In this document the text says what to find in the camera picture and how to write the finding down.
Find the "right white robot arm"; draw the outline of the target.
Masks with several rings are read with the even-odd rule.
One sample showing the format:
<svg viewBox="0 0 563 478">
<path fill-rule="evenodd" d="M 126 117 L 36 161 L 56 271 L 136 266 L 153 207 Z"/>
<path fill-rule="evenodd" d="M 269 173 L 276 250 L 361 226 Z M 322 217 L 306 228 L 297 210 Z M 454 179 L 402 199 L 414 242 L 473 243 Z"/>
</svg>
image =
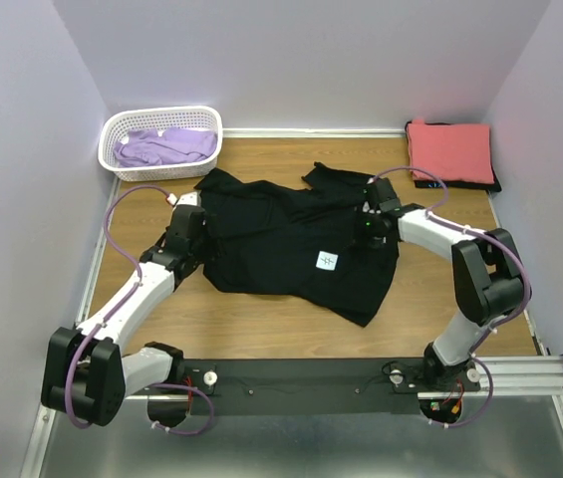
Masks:
<svg viewBox="0 0 563 478">
<path fill-rule="evenodd" d="M 499 325 L 521 314 L 531 298 L 526 271 L 511 234 L 445 220 L 418 204 L 401 204 L 385 178 L 364 188 L 359 235 L 378 247 L 389 239 L 414 244 L 447 260 L 457 310 L 423 353 L 419 378 L 434 390 L 465 371 L 472 355 Z"/>
</svg>

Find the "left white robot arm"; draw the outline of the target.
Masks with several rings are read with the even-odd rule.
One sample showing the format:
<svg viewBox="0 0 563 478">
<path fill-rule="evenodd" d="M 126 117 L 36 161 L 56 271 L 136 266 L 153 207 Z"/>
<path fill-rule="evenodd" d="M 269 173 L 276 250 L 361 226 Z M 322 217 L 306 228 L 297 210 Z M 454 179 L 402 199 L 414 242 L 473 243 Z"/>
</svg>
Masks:
<svg viewBox="0 0 563 478">
<path fill-rule="evenodd" d="M 209 244 L 205 210 L 174 207 L 169 226 L 141 255 L 138 268 L 92 317 L 50 337 L 41 402 L 79 426 L 106 426 L 124 398 L 149 386 L 162 393 L 185 383 L 181 350 L 148 343 L 126 355 L 130 338 L 162 301 L 201 264 Z"/>
</svg>

